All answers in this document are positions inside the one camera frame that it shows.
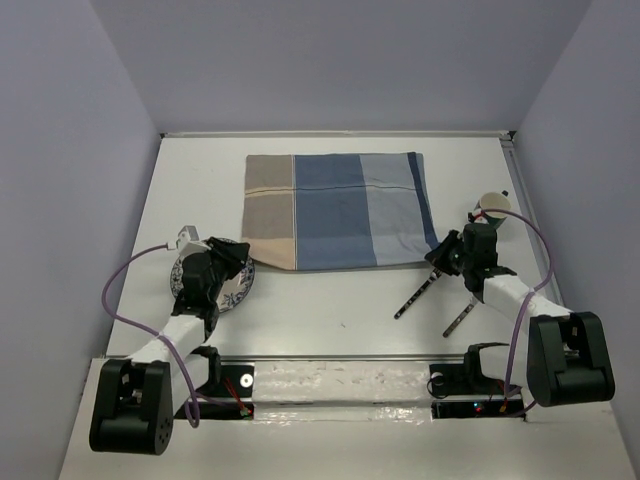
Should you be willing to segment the blue beige checked cloth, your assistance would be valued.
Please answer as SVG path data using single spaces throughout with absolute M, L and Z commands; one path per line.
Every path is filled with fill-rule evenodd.
M 287 271 L 420 262 L 439 244 L 423 156 L 249 155 L 241 238 Z

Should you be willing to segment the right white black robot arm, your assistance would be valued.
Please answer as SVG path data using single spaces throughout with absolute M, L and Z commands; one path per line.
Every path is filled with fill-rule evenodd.
M 526 285 L 500 265 L 497 240 L 492 226 L 469 223 L 425 256 L 438 272 L 462 277 L 478 302 L 514 322 L 509 343 L 468 347 L 462 384 L 482 392 L 499 380 L 506 395 L 526 390 L 541 407 L 611 400 L 615 380 L 600 318 L 553 303 Z

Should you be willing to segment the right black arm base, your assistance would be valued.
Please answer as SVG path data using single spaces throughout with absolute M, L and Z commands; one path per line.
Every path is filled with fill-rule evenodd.
M 506 347 L 491 342 L 471 345 L 457 363 L 429 365 L 427 391 L 435 400 L 431 408 L 435 419 L 522 418 L 527 407 L 520 392 L 507 399 L 504 381 L 485 376 L 481 371 L 480 352 L 486 348 Z

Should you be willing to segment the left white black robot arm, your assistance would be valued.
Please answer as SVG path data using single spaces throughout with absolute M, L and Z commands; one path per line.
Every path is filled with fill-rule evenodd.
M 156 330 L 103 308 L 150 340 L 134 353 L 101 367 L 89 430 L 94 452 L 161 455 L 170 442 L 174 417 L 182 411 L 192 428 L 201 421 L 201 395 L 221 383 L 218 350 L 207 341 L 219 319 L 224 284 L 249 260 L 249 244 L 209 237 L 184 227 L 163 249 L 182 262 L 182 288 L 165 326 Z

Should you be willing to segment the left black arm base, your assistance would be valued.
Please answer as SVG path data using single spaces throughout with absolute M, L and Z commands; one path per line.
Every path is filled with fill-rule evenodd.
M 196 389 L 201 420 L 252 420 L 255 368 L 224 362 L 218 350 L 201 346 L 193 351 L 207 360 L 207 379 Z

